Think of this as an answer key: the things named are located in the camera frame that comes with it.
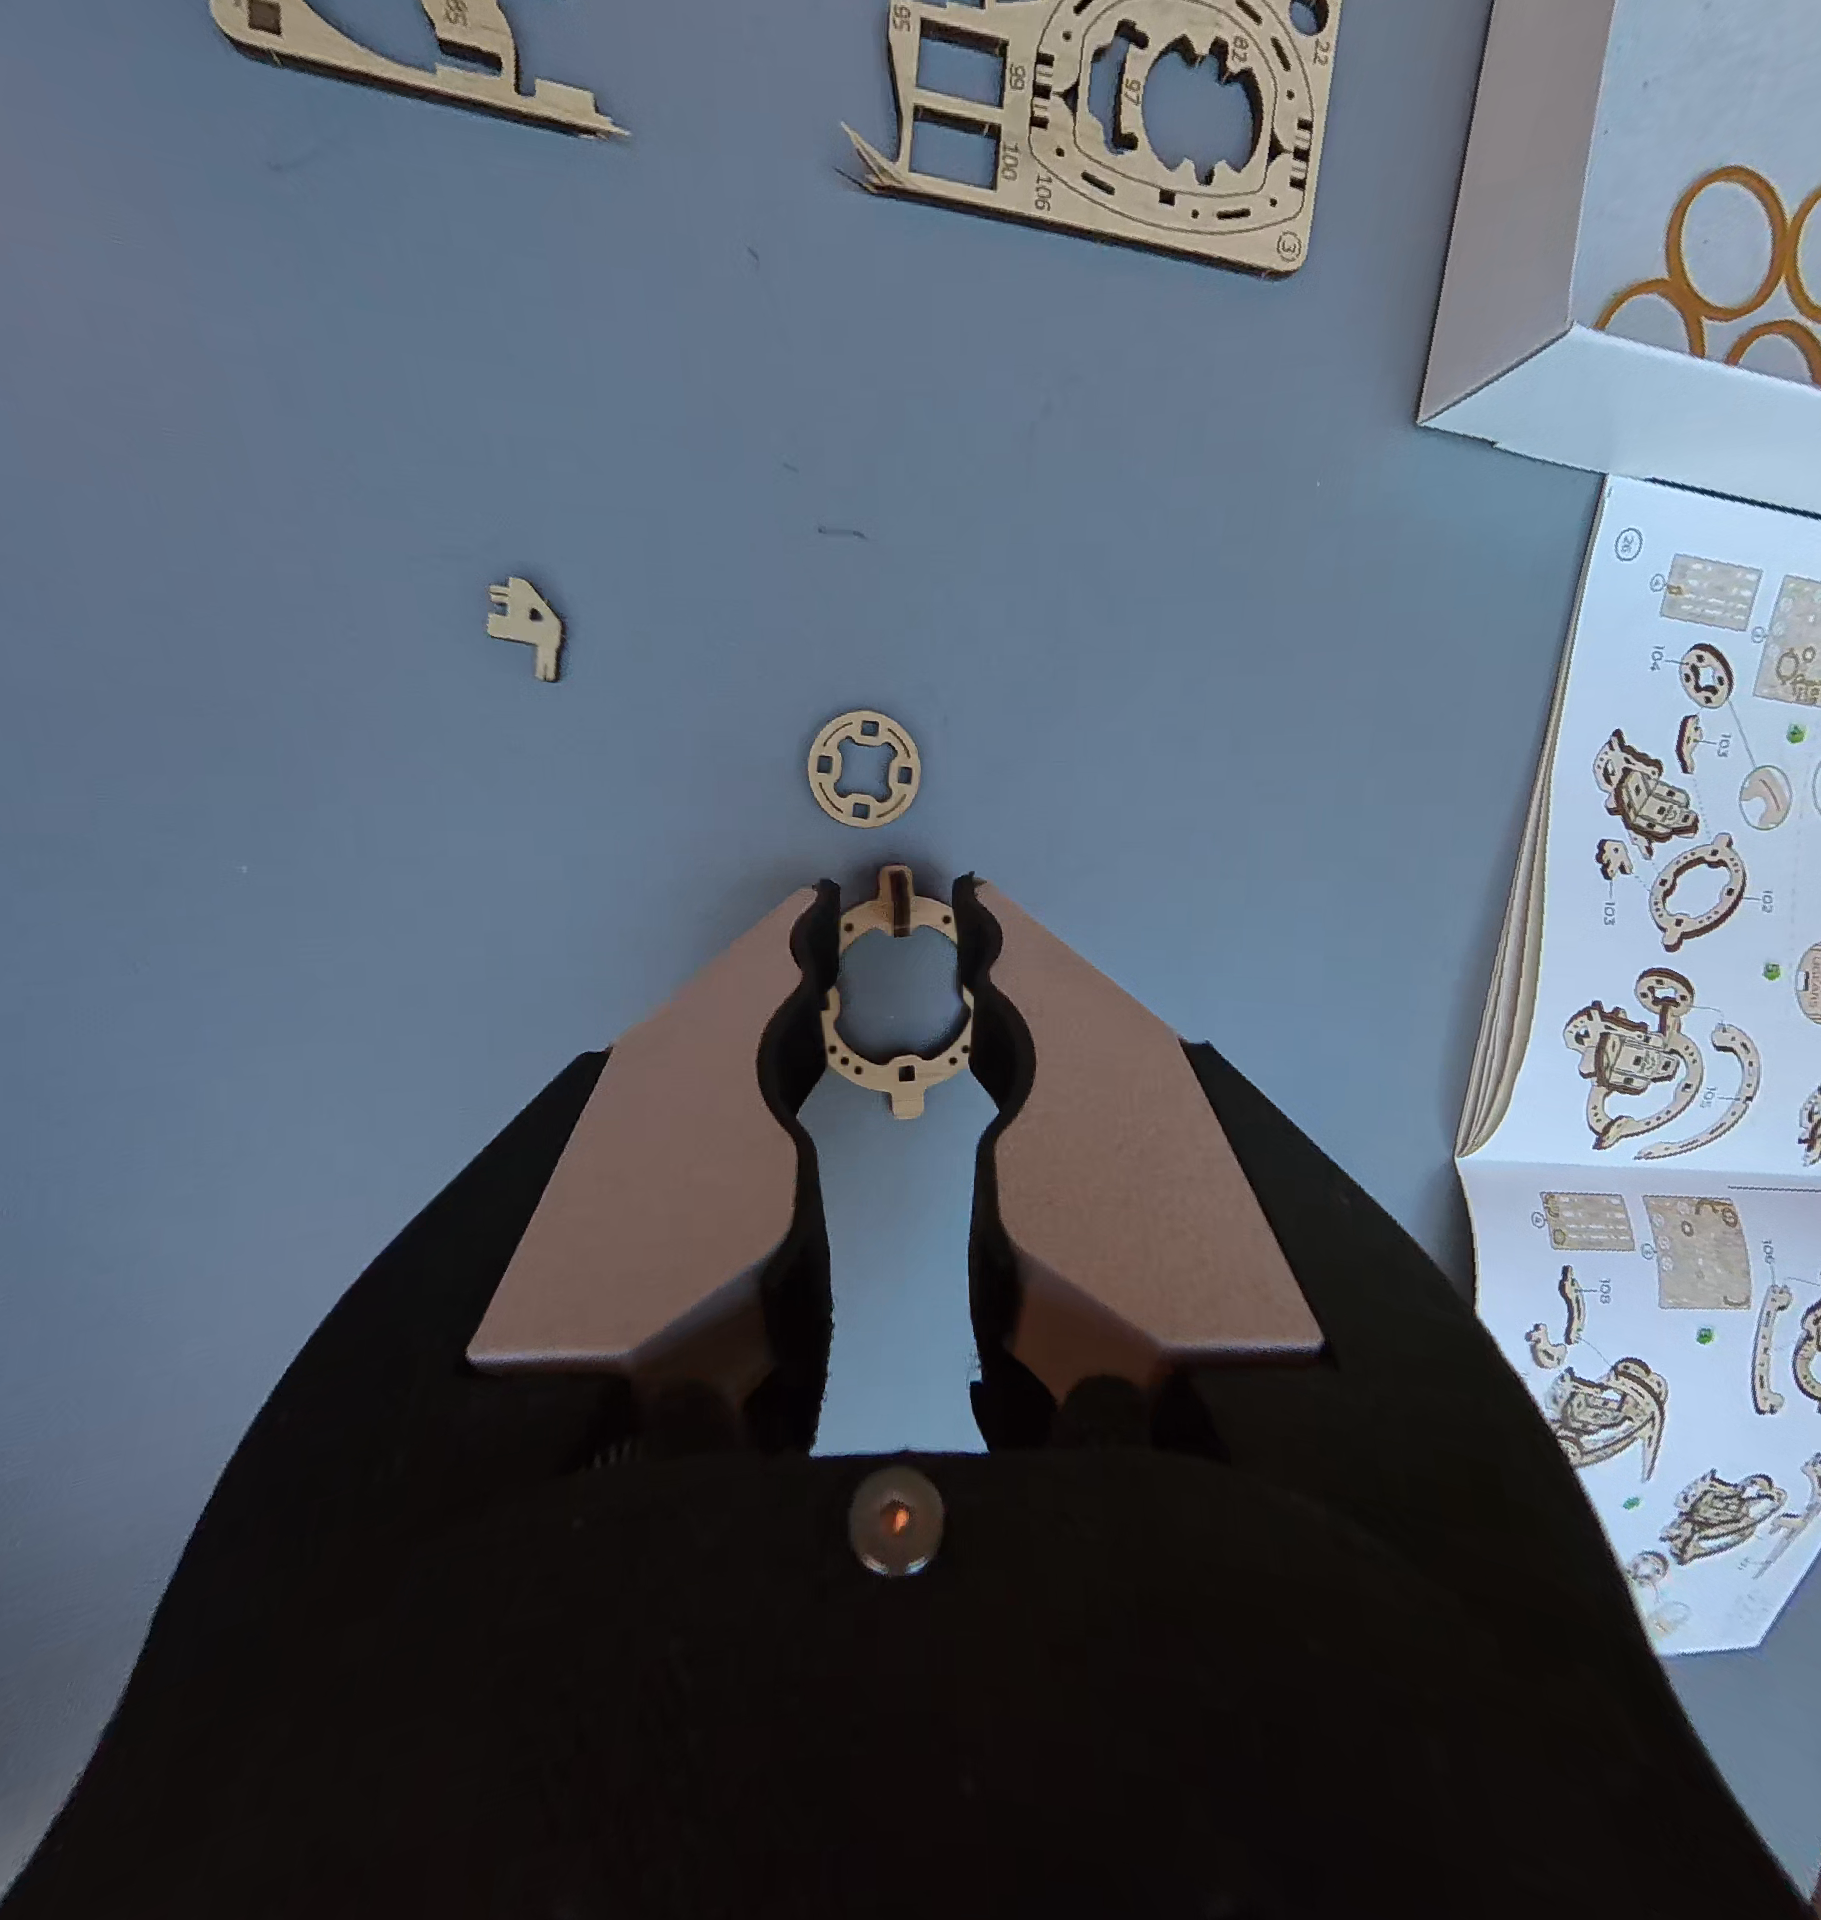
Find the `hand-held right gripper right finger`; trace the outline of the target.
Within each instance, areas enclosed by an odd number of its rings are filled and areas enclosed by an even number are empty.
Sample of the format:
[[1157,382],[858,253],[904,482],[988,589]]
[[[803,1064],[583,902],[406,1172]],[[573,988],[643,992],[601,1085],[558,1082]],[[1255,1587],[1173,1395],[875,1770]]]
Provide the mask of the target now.
[[970,1071],[987,1443],[1040,1446],[1085,1380],[1301,1362],[1324,1332],[1176,1030],[1002,894],[952,891]]

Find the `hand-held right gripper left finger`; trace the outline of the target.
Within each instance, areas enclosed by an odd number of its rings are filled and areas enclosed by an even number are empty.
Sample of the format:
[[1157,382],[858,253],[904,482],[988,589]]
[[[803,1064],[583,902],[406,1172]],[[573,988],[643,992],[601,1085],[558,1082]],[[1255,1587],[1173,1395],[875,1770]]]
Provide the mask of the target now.
[[828,1064],[839,932],[839,885],[797,891],[602,1057],[474,1367],[698,1386],[755,1446],[812,1448],[831,1283],[799,1113]]

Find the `wooden ring part with tabs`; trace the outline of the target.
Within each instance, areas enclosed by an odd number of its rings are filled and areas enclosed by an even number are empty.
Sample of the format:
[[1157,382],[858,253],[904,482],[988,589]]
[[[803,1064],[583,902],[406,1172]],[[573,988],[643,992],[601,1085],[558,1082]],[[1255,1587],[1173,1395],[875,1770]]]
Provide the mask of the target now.
[[[923,896],[917,888],[917,880],[915,891],[917,928],[912,932],[912,936],[920,929],[936,929],[952,948],[957,948],[958,929],[952,902]],[[840,958],[848,954],[848,948],[862,943],[873,934],[885,934],[894,939],[885,925],[883,911],[876,906],[876,883],[873,899],[863,899],[842,911],[839,943]],[[889,1059],[873,1059],[859,1046],[850,1044],[842,1030],[842,979],[835,979],[825,995],[822,1014],[828,1067],[833,1069],[840,1077],[848,1079],[853,1087],[883,1093],[889,1102],[891,1116],[902,1121],[920,1118],[927,1109],[929,1091],[946,1085],[947,1079],[970,1067],[976,1001],[968,985],[961,983],[958,995],[965,1008],[965,1017],[952,1040],[940,1044],[931,1055],[899,1053]]]

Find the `wooden parts sheet fragment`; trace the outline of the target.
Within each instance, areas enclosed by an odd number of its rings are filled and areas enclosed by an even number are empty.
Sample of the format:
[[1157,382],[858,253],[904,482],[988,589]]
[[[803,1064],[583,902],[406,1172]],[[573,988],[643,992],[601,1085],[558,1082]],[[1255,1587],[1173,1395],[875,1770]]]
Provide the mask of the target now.
[[421,66],[374,51],[308,3],[212,3],[227,41],[256,60],[460,104],[563,135],[629,138],[587,88],[546,79],[523,88],[512,24],[500,3],[424,3],[438,47],[465,63]]

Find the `small wooden key-shaped part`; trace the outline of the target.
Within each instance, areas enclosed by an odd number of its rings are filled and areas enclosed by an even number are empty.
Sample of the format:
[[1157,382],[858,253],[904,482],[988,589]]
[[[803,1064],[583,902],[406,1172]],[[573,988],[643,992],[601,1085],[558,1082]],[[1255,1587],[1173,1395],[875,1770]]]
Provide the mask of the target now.
[[563,622],[542,592],[528,579],[511,576],[489,588],[489,600],[486,635],[498,640],[528,644],[538,681],[560,681],[566,639]]

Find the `white instruction booklet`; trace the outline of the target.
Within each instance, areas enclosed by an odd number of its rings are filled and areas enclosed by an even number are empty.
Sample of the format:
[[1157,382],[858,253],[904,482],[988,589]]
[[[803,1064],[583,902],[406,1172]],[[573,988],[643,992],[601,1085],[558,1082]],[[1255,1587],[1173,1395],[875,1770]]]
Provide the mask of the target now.
[[1606,482],[1455,1164],[1657,1649],[1821,1549],[1821,521]]

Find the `white cardboard box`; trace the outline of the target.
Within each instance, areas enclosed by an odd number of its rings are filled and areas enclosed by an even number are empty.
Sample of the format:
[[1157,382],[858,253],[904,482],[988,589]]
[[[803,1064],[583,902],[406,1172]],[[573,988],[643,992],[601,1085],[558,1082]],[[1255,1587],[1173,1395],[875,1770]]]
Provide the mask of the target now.
[[[1740,163],[1790,221],[1821,185],[1821,3],[1497,3],[1475,103],[1419,419],[1533,459],[1821,517],[1821,389],[1782,342],[1726,353],[1770,319],[1806,322],[1786,281],[1760,312],[1676,351],[1676,319],[1626,308],[1667,278],[1666,231],[1693,180]],[[1765,265],[1761,210],[1708,191],[1693,278],[1717,302]],[[1821,299],[1821,206],[1805,270]]]

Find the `laser-cut plywood sheet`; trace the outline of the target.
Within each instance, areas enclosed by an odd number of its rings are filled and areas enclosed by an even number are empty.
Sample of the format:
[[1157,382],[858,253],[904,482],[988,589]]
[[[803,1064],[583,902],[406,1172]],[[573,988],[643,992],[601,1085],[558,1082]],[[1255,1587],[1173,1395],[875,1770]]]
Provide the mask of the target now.
[[[1290,275],[1311,233],[1340,15],[1340,3],[895,3],[899,154],[850,133],[863,185]],[[1250,93],[1248,161],[1162,157],[1147,90],[1170,53]]]

